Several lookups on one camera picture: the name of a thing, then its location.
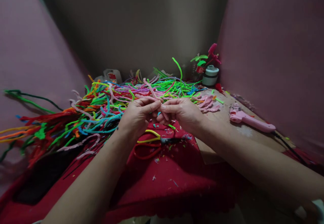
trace pink glue gun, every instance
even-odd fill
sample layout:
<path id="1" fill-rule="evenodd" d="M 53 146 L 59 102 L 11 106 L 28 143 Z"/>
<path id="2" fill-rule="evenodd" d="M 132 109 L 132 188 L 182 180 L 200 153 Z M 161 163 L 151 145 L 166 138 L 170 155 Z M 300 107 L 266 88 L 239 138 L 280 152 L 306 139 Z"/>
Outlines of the pink glue gun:
<path id="1" fill-rule="evenodd" d="M 244 113 L 238 103 L 233 103 L 231 105 L 231 109 L 229 111 L 229 120 L 235 123 L 240 123 L 244 122 L 254 128 L 257 128 L 258 130 L 265 132 L 265 133 L 270 133 L 272 131 L 276 130 L 276 127 L 273 124 L 267 124 L 264 122 L 261 122 L 246 113 Z"/>

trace red tablecloth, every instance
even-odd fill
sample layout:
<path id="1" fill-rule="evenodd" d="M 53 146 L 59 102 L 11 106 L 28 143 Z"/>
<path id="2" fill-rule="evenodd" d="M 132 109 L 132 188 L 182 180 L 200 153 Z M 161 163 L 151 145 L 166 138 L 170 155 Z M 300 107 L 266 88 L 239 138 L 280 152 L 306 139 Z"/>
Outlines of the red tablecloth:
<path id="1" fill-rule="evenodd" d="M 181 137 L 185 132 L 178 123 L 179 132 L 168 135 L 160 125 L 155 130 L 164 138 Z M 152 138 L 142 136 L 141 140 Z M 136 216 L 173 217 L 184 212 L 228 211 L 234 207 L 247 180 L 227 163 L 205 165 L 195 139 L 186 140 L 169 150 L 162 151 L 159 161 L 139 160 L 131 153 L 121 175 L 106 214 L 107 223 L 118 223 Z M 14 203 L 11 195 L 15 186 L 23 184 L 18 179 L 0 201 L 0 223 L 30 224 L 42 220 L 77 178 L 89 161 L 84 162 L 73 174 L 59 179 L 45 197 L 35 206 Z"/>

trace red label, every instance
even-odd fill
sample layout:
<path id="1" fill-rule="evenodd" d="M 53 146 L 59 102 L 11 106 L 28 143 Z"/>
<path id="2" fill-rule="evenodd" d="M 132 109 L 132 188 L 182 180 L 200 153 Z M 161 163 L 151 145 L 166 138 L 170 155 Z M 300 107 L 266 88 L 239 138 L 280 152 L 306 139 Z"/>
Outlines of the red label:
<path id="1" fill-rule="evenodd" d="M 198 72 L 198 73 L 203 73 L 204 71 L 205 71 L 205 69 L 204 69 L 203 67 L 201 67 L 201 66 L 198 66 L 198 67 L 197 67 L 196 72 Z"/>
<path id="2" fill-rule="evenodd" d="M 109 73 L 108 75 L 109 75 L 109 78 L 110 78 L 110 79 L 116 79 L 116 76 L 115 76 L 114 73 Z"/>

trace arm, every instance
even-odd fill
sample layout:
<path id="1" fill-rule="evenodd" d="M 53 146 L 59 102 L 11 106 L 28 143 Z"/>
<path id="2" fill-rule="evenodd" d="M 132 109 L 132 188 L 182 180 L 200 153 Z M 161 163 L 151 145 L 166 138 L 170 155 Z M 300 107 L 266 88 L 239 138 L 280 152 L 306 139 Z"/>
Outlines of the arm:
<path id="1" fill-rule="evenodd" d="M 97 156 L 54 205 L 42 223 L 98 223 L 137 139 L 145 132 L 149 113 L 157 116 L 160 101 L 139 99 L 129 104 L 116 130 Z"/>
<path id="2" fill-rule="evenodd" d="M 291 207 L 323 199 L 324 177 L 247 138 L 235 140 L 222 130 L 222 123 L 207 119 L 189 100 L 169 100 L 161 106 L 161 110 L 175 115 L 182 128 L 205 142 L 252 183 L 284 197 Z M 162 114 L 157 120 L 168 123 Z"/>

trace hand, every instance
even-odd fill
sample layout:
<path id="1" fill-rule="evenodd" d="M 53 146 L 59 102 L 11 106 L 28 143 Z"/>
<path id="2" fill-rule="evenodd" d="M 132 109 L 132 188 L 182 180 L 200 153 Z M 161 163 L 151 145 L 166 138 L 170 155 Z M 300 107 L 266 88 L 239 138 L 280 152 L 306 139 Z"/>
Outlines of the hand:
<path id="1" fill-rule="evenodd" d="M 150 119 L 155 122 L 160 106 L 160 101 L 147 98 L 129 103 L 119 122 L 118 132 L 129 134 L 132 139 L 137 140 L 145 132 Z"/>
<path id="2" fill-rule="evenodd" d="M 178 120 L 185 131 L 194 135 L 198 130 L 198 126 L 206 119 L 197 106 L 186 97 L 166 101 L 160 110 L 169 114 L 169 120 L 166 120 L 163 114 L 157 117 L 157 121 L 160 124 L 168 125 L 171 119 Z"/>

